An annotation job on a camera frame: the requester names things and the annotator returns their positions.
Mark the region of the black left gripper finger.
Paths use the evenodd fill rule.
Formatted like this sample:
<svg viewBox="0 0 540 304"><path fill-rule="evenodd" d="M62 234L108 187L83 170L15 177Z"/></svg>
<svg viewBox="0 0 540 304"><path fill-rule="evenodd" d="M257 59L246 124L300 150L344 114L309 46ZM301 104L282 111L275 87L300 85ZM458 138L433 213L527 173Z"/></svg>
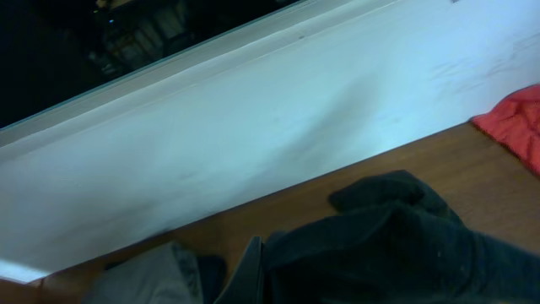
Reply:
<svg viewBox="0 0 540 304"><path fill-rule="evenodd" d="M229 282L214 304L263 303L262 251L262 238L260 236L252 237Z"/></svg>

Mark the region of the dark green t-shirt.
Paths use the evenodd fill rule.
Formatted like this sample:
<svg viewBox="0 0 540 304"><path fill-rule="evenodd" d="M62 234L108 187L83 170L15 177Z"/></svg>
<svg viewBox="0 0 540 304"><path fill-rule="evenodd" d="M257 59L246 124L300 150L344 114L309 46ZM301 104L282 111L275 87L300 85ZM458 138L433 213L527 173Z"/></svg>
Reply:
<svg viewBox="0 0 540 304"><path fill-rule="evenodd" d="M336 214L267 241L277 303L536 303L539 259L467 228L407 171L332 193Z"/></svg>

